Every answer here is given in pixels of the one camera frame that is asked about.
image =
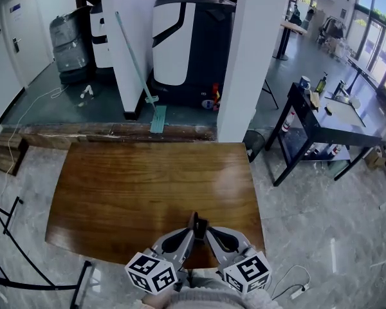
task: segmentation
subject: shelf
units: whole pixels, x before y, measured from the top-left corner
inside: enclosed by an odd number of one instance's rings
[[[301,128],[290,128],[287,133],[279,131],[277,136],[279,140],[280,147],[282,148],[284,160],[286,165],[289,165],[292,159],[296,156],[297,152],[302,147],[303,143],[308,139],[304,130]],[[334,162],[337,160],[350,160],[349,151],[346,149],[346,146],[343,145],[340,152],[329,159],[326,151],[328,148],[325,148],[322,153],[318,155],[308,155],[304,156],[301,161],[305,162]]]

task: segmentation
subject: mop head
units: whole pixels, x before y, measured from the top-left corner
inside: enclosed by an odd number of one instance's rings
[[[163,133],[166,119],[166,108],[167,106],[156,106],[156,112],[153,116],[150,133]]]

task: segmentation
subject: mop handle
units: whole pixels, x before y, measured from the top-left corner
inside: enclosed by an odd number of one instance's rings
[[[139,76],[140,82],[142,83],[144,91],[146,92],[147,97],[149,98],[149,102],[153,106],[154,112],[157,112],[156,106],[154,105],[154,101],[153,101],[152,95],[150,94],[150,91],[149,91],[149,89],[147,87],[147,84],[146,84],[146,82],[143,79],[143,75],[142,75],[142,72],[140,71],[139,64],[137,63],[136,56],[134,55],[133,49],[131,48],[131,45],[130,45],[129,38],[127,37],[126,32],[124,30],[123,23],[122,23],[122,20],[120,18],[120,15],[119,15],[118,12],[116,12],[115,14],[116,14],[116,18],[117,18],[118,24],[120,25],[120,29],[122,30],[124,39],[126,41],[126,45],[127,45],[128,49],[129,49],[129,52],[130,52],[130,55],[131,55],[131,59],[133,60],[134,67],[136,68],[137,74]]]

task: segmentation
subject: robotic hand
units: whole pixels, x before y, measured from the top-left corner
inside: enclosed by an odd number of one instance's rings
[[[271,267],[262,252],[256,252],[248,239],[236,230],[209,227],[195,212],[187,228],[160,237],[143,253],[137,253],[125,266],[135,287],[159,294],[186,280],[183,264],[190,256],[194,242],[204,241],[219,261],[217,273],[230,287],[247,294],[265,285]]]

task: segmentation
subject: power adapter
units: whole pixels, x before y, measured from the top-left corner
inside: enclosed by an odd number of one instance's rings
[[[294,292],[293,294],[290,295],[290,298],[292,300],[296,299],[298,296],[300,296],[301,294],[303,294],[304,292],[306,292],[307,290],[309,289],[309,284],[305,284],[303,287],[300,287],[296,292]]]

